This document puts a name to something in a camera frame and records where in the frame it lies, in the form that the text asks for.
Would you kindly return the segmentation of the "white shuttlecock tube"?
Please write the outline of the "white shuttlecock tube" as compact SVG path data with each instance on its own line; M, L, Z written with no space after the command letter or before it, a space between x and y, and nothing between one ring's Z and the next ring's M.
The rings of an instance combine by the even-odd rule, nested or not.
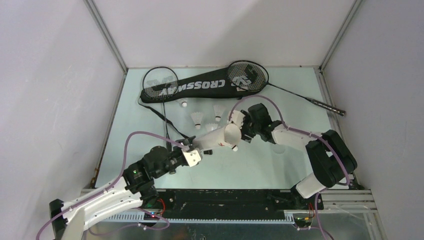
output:
M235 124L227 124L216 130L197 136L196 140L204 149L216 149L227 147L232 150L233 146L238 146L241 142L241 130Z

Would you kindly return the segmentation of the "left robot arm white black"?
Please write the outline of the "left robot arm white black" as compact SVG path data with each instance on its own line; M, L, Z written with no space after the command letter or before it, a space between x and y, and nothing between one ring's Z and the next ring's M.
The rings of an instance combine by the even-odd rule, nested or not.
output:
M129 165L121 176L104 186L72 201L55 199L49 203L54 238L62 240L67 227L81 215L79 234L115 214L134 208L152 209L159 193L154 180L174 174L180 166L194 167L202 160L206 148L194 137L179 140L183 148L172 151L155 146L142 159Z

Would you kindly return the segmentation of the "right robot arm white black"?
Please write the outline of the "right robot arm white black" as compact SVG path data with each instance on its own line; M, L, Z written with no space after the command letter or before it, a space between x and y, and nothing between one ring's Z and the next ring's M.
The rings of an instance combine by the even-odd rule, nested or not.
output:
M281 120L272 120L262 103L248 110L234 111L231 120L240 126L241 138L248 143L260 136L264 142L307 154L312 173L291 188L290 201L297 209L304 209L313 195L340 184L342 180L348 184L349 175L358 167L353 154L335 130L320 134L301 132L285 126Z

